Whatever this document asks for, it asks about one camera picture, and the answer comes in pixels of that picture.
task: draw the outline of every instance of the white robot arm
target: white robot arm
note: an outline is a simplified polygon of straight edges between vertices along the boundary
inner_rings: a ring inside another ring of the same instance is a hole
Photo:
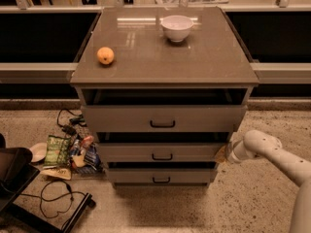
[[[247,132],[242,141],[228,145],[225,154],[231,163],[265,157],[299,186],[290,233],[311,232],[311,162],[283,150],[278,138],[257,130]]]

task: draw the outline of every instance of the cabinet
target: cabinet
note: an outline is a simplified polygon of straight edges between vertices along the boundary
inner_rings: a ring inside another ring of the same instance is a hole
[[[194,21],[183,43],[163,36],[170,15]],[[104,46],[116,57],[107,67]],[[208,185],[257,84],[217,7],[105,9],[71,79],[113,184]]]

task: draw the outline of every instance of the wire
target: wire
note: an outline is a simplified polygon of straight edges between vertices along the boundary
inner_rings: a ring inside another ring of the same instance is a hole
[[[60,196],[57,196],[57,197],[55,197],[55,198],[52,198],[52,199],[47,199],[47,198],[45,198],[45,197],[44,197],[44,191],[47,189],[47,187],[48,187],[49,185],[51,185],[52,183],[57,183],[57,182],[59,182],[59,183],[64,183],[64,184],[66,185],[67,190],[68,190],[69,192],[64,193],[64,194],[62,194],[62,195],[60,195]],[[62,181],[62,180],[55,180],[55,181],[52,181],[52,182],[50,182],[50,183],[47,183],[47,184],[42,188],[41,193],[40,193],[40,196],[32,195],[32,194],[26,194],[26,193],[22,193],[21,195],[22,195],[22,196],[27,196],[27,197],[33,197],[33,198],[38,198],[38,199],[40,199],[40,205],[39,205],[40,212],[42,213],[42,215],[43,215],[45,218],[50,219],[50,218],[56,218],[56,217],[58,217],[60,214],[65,214],[65,213],[67,213],[67,212],[70,210],[70,208],[72,207],[73,201],[74,201],[73,194],[81,194],[81,195],[84,195],[84,196],[85,196],[85,194],[82,193],[82,192],[80,192],[80,191],[72,191],[71,186],[69,185],[69,183],[66,183],[65,181]],[[43,208],[44,202],[48,202],[48,203],[49,203],[49,202],[54,202],[54,201],[59,200],[59,199],[61,199],[61,198],[63,198],[63,197],[66,197],[66,196],[68,196],[68,195],[70,195],[70,205],[68,206],[68,208],[67,208],[66,210],[64,210],[64,211],[56,211],[56,214],[55,214],[54,216],[48,216],[48,215],[44,212],[44,208]]]
[[[86,125],[86,123],[84,122],[84,123],[80,123],[80,122],[78,122],[76,125],[79,125],[80,127],[87,127],[87,125]]]
[[[62,113],[62,112],[64,112],[64,111],[66,111],[67,113],[69,113],[69,114],[71,114],[72,116],[75,116],[75,117],[79,117],[80,115],[76,115],[76,114],[74,114],[73,112],[71,112],[70,110],[68,110],[68,109],[61,109],[60,111],[59,111],[59,113],[58,113],[58,116],[57,116],[57,125],[59,126],[59,127],[64,127],[64,125],[61,125],[60,123],[59,123],[59,118],[60,118],[60,114]]]

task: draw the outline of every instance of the gray countertop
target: gray countertop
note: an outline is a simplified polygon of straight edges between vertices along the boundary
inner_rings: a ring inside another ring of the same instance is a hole
[[[194,27],[181,44],[163,35],[160,21],[190,17]],[[109,47],[110,66],[96,53]],[[71,84],[74,85],[255,85],[258,78],[220,8],[109,8],[93,31]]]

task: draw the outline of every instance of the cable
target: cable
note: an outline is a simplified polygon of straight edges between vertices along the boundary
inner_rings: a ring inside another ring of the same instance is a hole
[[[74,116],[74,118],[70,118],[69,119],[69,125],[68,124],[65,124],[65,125],[62,125],[60,124],[59,122],[59,118],[60,118],[60,115],[62,112],[66,111],[67,113],[71,114],[72,116]],[[77,134],[77,130],[73,127],[74,125],[79,125],[81,127],[86,127],[86,123],[85,123],[85,120],[83,118],[83,115],[82,114],[74,114],[73,112],[71,112],[70,110],[68,109],[61,109],[58,113],[58,116],[57,116],[57,120],[56,120],[56,123],[59,127],[62,128],[62,131],[67,133],[68,135],[71,135],[71,136],[74,136]]]
[[[47,187],[48,187],[49,185],[51,185],[52,183],[57,183],[57,182],[59,182],[59,183],[64,183],[64,184],[66,185],[67,190],[68,190],[69,192],[64,193],[64,194],[62,194],[62,195],[60,195],[60,196],[58,196],[58,197],[55,197],[55,198],[53,198],[53,199],[47,199],[47,198],[45,198],[45,197],[44,197],[44,191],[47,189]],[[69,211],[69,209],[71,208],[71,206],[72,206],[72,204],[73,204],[73,201],[74,201],[73,194],[81,194],[81,195],[84,195],[84,196],[85,196],[85,194],[82,193],[82,192],[80,192],[80,191],[72,191],[71,186],[70,186],[69,183],[66,183],[66,182],[63,181],[63,180],[55,180],[55,181],[52,181],[52,182],[50,182],[50,183],[47,183],[47,184],[42,188],[41,193],[40,193],[40,196],[32,195],[32,194],[26,194],[26,193],[22,193],[21,195],[22,195],[22,196],[28,196],[28,197],[33,197],[33,198],[38,198],[38,199],[40,199],[39,209],[40,209],[42,215],[43,215],[45,218],[56,218],[56,217],[58,217],[60,214],[65,214],[65,213],[67,213],[67,212]],[[70,205],[69,205],[69,207],[68,207],[66,210],[64,210],[64,211],[56,211],[56,214],[55,214],[54,216],[47,216],[47,215],[45,214],[44,209],[43,209],[43,203],[44,203],[44,202],[53,202],[53,201],[59,200],[59,199],[61,199],[61,198],[63,198],[63,197],[66,197],[66,196],[68,196],[68,195],[70,195]]]

